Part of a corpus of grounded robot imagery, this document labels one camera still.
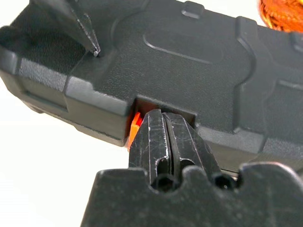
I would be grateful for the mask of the black tool case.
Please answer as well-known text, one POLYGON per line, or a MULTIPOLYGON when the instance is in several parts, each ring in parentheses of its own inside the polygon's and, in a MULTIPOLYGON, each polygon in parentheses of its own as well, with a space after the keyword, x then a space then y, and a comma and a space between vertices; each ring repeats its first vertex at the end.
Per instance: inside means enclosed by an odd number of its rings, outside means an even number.
POLYGON ((80 0, 101 51, 30 0, 0 28, 0 77, 32 110, 123 146, 135 112, 182 115, 220 167, 283 163, 303 174, 303 34, 177 0, 80 0))

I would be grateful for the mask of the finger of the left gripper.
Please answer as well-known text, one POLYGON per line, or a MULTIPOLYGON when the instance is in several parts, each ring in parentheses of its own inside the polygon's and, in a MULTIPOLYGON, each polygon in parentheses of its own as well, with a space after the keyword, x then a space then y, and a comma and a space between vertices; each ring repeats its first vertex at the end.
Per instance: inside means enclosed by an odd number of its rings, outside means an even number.
POLYGON ((69 37, 95 57, 101 52, 92 22, 78 0, 32 0, 69 37))

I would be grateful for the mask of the orange woven basket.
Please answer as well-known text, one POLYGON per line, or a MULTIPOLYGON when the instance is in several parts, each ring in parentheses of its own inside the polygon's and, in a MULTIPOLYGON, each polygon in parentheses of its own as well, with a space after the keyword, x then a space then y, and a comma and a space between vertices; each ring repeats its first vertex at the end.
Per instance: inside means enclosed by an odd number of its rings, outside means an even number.
POLYGON ((258 12, 273 30, 303 33, 303 0, 258 0, 258 12))

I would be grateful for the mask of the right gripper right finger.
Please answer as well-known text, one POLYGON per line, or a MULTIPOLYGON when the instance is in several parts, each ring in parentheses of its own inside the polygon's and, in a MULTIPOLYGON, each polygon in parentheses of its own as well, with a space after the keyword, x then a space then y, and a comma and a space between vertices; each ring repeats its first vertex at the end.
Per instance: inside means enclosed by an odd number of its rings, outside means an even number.
POLYGON ((164 113, 163 118, 175 177, 181 179, 183 169, 188 166, 201 168, 209 180, 212 180, 214 175, 222 173, 209 145, 181 115, 164 113))

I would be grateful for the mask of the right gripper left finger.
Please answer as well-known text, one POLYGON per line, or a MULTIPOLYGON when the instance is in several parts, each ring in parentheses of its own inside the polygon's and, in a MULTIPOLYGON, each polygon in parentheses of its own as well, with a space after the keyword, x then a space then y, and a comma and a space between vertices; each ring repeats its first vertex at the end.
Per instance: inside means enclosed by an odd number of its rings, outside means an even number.
POLYGON ((149 111, 130 146, 129 168, 139 167, 147 172, 149 184, 158 176, 171 173, 171 152, 166 123, 160 109, 149 111))

